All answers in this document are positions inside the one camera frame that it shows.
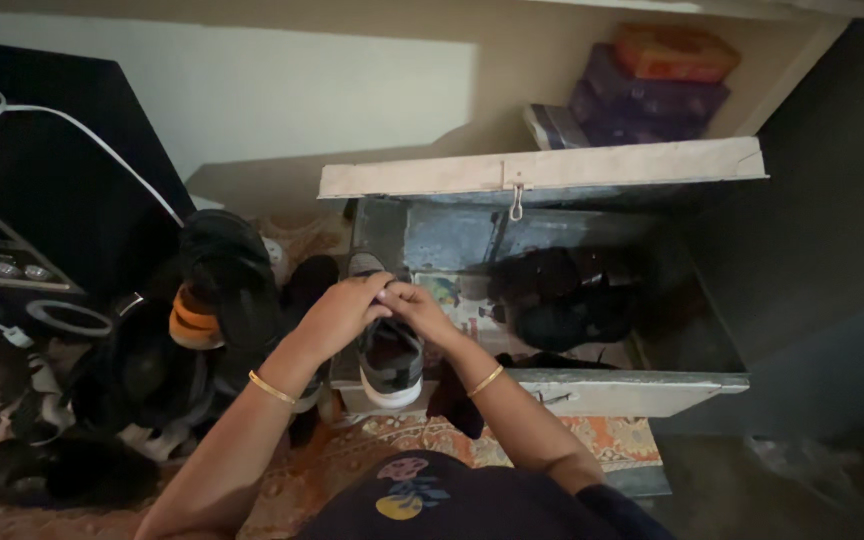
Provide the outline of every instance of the newspaper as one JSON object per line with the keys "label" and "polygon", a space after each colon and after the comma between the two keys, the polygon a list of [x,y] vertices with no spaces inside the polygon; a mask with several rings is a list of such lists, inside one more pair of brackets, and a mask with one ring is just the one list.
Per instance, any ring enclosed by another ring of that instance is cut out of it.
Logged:
{"label": "newspaper", "polygon": [[[489,300],[489,278],[482,275],[415,272],[413,283],[432,293],[448,318],[490,355],[507,353],[521,361],[539,353],[516,337],[502,303]],[[635,369],[625,343],[585,343],[563,352],[563,357],[583,362],[603,362],[622,369]],[[435,347],[425,348],[425,365],[433,367],[443,359]]]}

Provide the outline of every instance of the gold bangle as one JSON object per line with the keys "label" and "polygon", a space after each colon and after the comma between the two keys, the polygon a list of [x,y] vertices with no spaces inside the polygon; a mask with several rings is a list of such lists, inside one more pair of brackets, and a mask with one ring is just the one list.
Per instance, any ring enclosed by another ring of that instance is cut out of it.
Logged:
{"label": "gold bangle", "polygon": [[275,396],[276,398],[281,399],[283,402],[285,402],[289,405],[295,405],[296,404],[295,399],[289,397],[288,394],[283,394],[279,390],[269,386],[269,384],[267,384],[265,380],[262,380],[261,378],[258,377],[258,375],[256,374],[255,371],[249,371],[248,372],[248,378],[251,379],[251,381],[253,383],[255,383],[255,385],[257,387],[265,390],[266,392],[268,392],[272,396]]}
{"label": "gold bangle", "polygon": [[492,374],[490,374],[488,376],[488,378],[483,380],[481,384],[476,386],[474,390],[472,390],[471,392],[468,393],[468,397],[473,398],[475,396],[475,394],[478,394],[482,390],[485,390],[486,387],[492,383],[492,381],[496,380],[496,377],[498,377],[499,374],[502,373],[503,370],[505,370],[505,368],[503,366],[498,366],[498,369],[493,371]]}

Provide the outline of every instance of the knob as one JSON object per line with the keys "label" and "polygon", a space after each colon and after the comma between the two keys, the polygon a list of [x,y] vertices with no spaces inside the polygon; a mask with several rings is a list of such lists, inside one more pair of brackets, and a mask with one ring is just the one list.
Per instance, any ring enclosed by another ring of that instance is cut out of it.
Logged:
{"label": "knob", "polygon": [[52,272],[49,272],[45,268],[42,268],[42,266],[30,264],[25,267],[25,277],[29,278],[34,282],[45,282],[52,277]]}
{"label": "knob", "polygon": [[5,278],[7,280],[14,280],[22,275],[22,271],[12,264],[8,264],[7,262],[0,262],[0,278]]}

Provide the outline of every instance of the orange box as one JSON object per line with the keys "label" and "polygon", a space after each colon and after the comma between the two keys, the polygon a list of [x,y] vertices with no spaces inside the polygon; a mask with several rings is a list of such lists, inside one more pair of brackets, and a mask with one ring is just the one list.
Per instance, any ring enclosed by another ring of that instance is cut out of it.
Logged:
{"label": "orange box", "polygon": [[703,30],[657,24],[623,24],[615,38],[619,64],[639,79],[719,83],[742,58]]}

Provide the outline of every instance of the gray sneaker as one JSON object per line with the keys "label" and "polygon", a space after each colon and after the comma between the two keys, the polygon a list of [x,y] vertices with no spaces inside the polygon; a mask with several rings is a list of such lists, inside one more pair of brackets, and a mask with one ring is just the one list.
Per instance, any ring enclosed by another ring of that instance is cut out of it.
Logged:
{"label": "gray sneaker", "polygon": [[[355,253],[348,275],[370,276],[385,266],[369,252]],[[362,386],[368,400],[384,410],[412,405],[423,392],[423,343],[398,319],[376,319],[356,340]]]}

